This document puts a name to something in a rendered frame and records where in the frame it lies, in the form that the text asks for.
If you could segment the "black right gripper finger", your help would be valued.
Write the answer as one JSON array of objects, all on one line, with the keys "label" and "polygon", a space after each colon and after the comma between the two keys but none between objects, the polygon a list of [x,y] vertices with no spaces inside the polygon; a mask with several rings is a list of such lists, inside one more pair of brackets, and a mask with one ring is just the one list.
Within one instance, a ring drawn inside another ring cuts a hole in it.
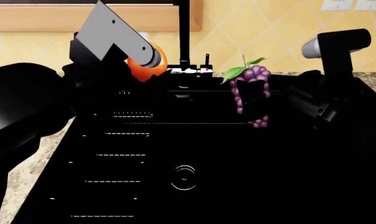
[{"label": "black right gripper finger", "polygon": [[267,98],[267,94],[264,90],[264,87],[267,83],[264,80],[258,80],[254,82],[244,82],[242,80],[238,80],[236,84],[242,101]]},{"label": "black right gripper finger", "polygon": [[247,121],[256,121],[268,115],[268,99],[253,99],[242,102],[242,115]]}]

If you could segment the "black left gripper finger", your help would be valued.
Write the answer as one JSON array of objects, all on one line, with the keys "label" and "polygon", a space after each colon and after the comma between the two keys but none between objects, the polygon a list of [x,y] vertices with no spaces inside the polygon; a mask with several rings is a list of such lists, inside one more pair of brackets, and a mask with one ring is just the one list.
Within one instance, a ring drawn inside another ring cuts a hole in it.
[{"label": "black left gripper finger", "polygon": [[152,76],[142,78],[131,72],[131,78],[130,90],[166,90],[168,84],[168,70],[159,75],[152,74]]}]

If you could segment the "orange round fruit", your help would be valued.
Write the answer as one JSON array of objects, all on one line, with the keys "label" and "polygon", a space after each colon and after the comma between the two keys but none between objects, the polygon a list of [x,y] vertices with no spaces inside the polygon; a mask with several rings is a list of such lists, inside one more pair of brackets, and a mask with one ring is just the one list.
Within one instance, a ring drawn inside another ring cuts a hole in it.
[{"label": "orange round fruit", "polygon": [[159,76],[167,70],[168,63],[167,63],[167,57],[164,51],[154,42],[150,42],[150,44],[152,44],[152,47],[155,50],[157,50],[160,55],[160,63],[156,67],[153,67],[153,68],[141,67],[131,58],[128,58],[126,60],[127,65],[131,70],[132,76],[134,76],[134,78],[136,78],[140,82],[146,82],[153,75]]}]

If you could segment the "purple grape bunch with leaves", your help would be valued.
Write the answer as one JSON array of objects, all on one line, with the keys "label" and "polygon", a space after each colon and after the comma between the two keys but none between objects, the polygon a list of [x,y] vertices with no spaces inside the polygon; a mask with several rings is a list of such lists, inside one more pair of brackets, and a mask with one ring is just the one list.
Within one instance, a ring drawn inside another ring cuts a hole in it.
[{"label": "purple grape bunch with leaves", "polygon": [[[268,78],[270,78],[271,72],[267,70],[266,67],[262,67],[259,65],[260,62],[264,61],[264,57],[260,57],[254,61],[243,61],[243,67],[235,67],[230,68],[223,77],[222,83],[228,82],[231,87],[231,92],[234,95],[234,100],[237,106],[237,113],[242,115],[242,100],[239,95],[239,91],[237,89],[236,82],[238,80],[242,80],[244,82],[254,82],[258,80],[264,80],[267,84],[264,87],[265,93],[267,94],[267,98],[259,98],[259,99],[269,99],[270,98],[270,91],[269,91],[269,83]],[[258,119],[256,121],[248,121],[254,128],[266,128],[268,126],[269,117],[266,115],[262,119]]]}]

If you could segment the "black faucet spout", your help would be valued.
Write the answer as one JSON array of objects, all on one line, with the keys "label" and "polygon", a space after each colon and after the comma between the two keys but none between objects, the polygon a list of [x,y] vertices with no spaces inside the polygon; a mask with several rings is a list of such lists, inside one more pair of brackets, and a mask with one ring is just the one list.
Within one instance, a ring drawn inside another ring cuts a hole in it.
[{"label": "black faucet spout", "polygon": [[172,0],[178,7],[179,43],[181,73],[196,70],[196,66],[190,65],[190,0]]}]

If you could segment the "black kitchen sink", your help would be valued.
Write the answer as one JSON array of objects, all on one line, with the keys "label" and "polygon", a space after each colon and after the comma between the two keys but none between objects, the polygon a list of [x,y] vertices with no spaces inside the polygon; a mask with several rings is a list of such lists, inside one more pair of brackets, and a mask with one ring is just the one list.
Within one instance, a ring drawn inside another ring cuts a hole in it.
[{"label": "black kitchen sink", "polygon": [[[256,129],[218,78],[126,91],[154,114],[145,201],[132,222],[93,224],[376,224],[376,124]],[[50,203],[51,159],[11,224],[72,224]],[[192,190],[170,183],[182,165]]]}]

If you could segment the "black ribbed tray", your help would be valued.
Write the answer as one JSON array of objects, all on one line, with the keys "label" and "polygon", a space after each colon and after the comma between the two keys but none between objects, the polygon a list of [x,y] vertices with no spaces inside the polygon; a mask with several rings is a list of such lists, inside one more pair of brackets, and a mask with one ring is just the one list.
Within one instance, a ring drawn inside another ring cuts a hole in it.
[{"label": "black ribbed tray", "polygon": [[132,222],[145,201],[154,116],[131,91],[77,117],[50,161],[50,203],[72,224]]}]

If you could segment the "round sink drain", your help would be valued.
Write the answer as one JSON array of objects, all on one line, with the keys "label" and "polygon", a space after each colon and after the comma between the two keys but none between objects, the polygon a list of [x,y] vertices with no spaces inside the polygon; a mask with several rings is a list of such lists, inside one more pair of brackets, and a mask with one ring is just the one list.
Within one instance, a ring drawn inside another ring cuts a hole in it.
[{"label": "round sink drain", "polygon": [[188,165],[178,166],[171,174],[170,183],[177,190],[192,190],[197,185],[196,170]]}]

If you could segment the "wooden window frame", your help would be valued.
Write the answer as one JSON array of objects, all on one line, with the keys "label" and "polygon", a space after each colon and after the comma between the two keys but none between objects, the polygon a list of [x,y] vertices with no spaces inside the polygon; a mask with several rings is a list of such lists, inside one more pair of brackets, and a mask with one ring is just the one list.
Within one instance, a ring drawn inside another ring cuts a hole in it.
[{"label": "wooden window frame", "polygon": [[[108,4],[136,31],[176,32],[179,8],[173,4]],[[94,4],[24,4],[0,0],[0,32],[76,32]]]}]

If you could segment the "white wall outlet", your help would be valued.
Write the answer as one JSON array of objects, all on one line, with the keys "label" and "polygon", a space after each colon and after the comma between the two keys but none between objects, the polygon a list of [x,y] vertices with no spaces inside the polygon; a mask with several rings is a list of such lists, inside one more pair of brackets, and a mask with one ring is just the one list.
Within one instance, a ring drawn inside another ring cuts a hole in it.
[{"label": "white wall outlet", "polygon": [[350,11],[354,0],[324,0],[321,11]]},{"label": "white wall outlet", "polygon": [[376,11],[376,0],[357,0],[355,11]]}]

